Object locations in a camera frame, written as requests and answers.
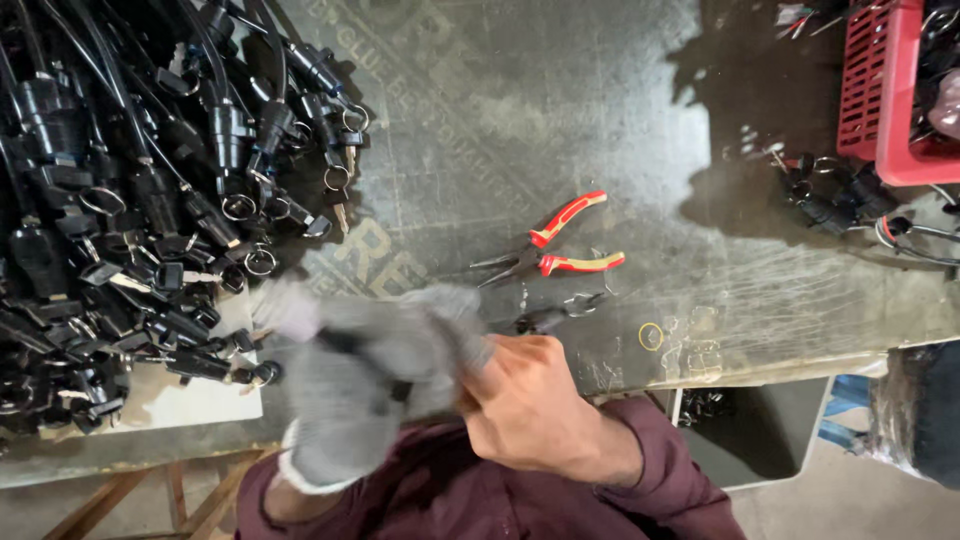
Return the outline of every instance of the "red basket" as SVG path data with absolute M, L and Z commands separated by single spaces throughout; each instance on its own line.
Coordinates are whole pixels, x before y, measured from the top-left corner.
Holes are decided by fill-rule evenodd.
M 924 0 L 889 0 L 847 27 L 837 153 L 876 160 L 890 185 L 960 182 L 960 144 L 910 144 L 923 24 Z
M 847 23 L 837 154 L 876 160 L 890 7 L 866 8 Z

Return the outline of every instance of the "gloved hand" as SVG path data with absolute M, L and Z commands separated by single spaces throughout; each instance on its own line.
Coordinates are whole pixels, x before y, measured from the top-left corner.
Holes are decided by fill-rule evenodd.
M 383 462 L 403 419 L 450 410 L 458 370 L 478 373 L 492 352 L 479 307 L 475 289 L 449 285 L 387 301 L 320 299 L 287 280 L 255 291 L 258 326 L 303 342 L 281 474 L 304 494 L 342 490 Z

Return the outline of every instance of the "pliers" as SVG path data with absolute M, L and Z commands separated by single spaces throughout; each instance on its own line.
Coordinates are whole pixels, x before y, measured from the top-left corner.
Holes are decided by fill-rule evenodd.
M 512 265 L 508 270 L 493 276 L 485 282 L 480 283 L 477 285 L 477 288 L 485 287 L 492 283 L 501 282 L 533 266 L 538 266 L 540 268 L 540 272 L 544 276 L 549 276 L 554 270 L 573 270 L 574 272 L 603 272 L 604 270 L 608 270 L 614 266 L 622 264 L 626 259 L 626 256 L 623 255 L 623 252 L 617 252 L 609 257 L 598 258 L 596 260 L 579 260 L 576 258 L 545 255 L 539 249 L 545 247 L 550 240 L 552 240 L 553 237 L 560 232 L 560 229 L 562 229 L 568 221 L 573 219 L 575 215 L 580 213 L 581 210 L 587 207 L 592 207 L 597 203 L 603 203 L 606 200 L 607 192 L 603 190 L 593 191 L 586 195 L 577 197 L 569 205 L 566 205 L 564 209 L 560 210 L 560 213 L 554 216 L 552 220 L 550 220 L 550 223 L 547 224 L 546 229 L 543 229 L 542 231 L 530 231 L 530 243 L 533 244 L 532 246 L 528 246 L 522 251 L 511 253 L 504 257 L 492 258 L 490 260 L 474 262 L 471 264 L 470 268 L 486 268 L 491 266 L 502 266 L 505 264 Z

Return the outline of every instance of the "concrete floor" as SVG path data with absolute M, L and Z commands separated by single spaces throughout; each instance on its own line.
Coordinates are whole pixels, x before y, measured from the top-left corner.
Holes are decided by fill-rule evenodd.
M 187 511 L 219 481 L 228 458 L 191 461 L 184 471 Z M 72 479 L 0 491 L 0 530 L 6 540 L 36 540 L 83 503 L 104 477 Z M 915 479 L 876 461 L 846 455 L 817 441 L 809 467 L 796 479 L 734 491 L 733 510 L 752 540 L 806 538 L 900 540 L 957 537 L 960 493 Z M 227 537 L 232 517 L 222 523 Z M 104 540 L 171 529 L 165 478 L 146 477 L 93 530 Z

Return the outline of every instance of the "pliers jaw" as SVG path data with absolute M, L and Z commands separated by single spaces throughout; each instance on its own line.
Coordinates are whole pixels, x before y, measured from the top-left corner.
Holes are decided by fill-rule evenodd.
M 503 266 L 505 264 L 511 264 L 512 266 L 503 272 L 493 276 L 492 278 L 486 280 L 485 282 L 477 285 L 477 288 L 483 288 L 488 285 L 492 285 L 496 282 L 502 282 L 511 276 L 514 276 L 520 273 L 527 268 L 537 266 L 540 263 L 540 251 L 534 248 L 527 248 L 525 250 L 511 253 L 503 257 L 491 258 L 489 260 L 484 260 L 481 262 L 474 262 L 470 265 L 470 268 L 490 268 L 493 266 Z

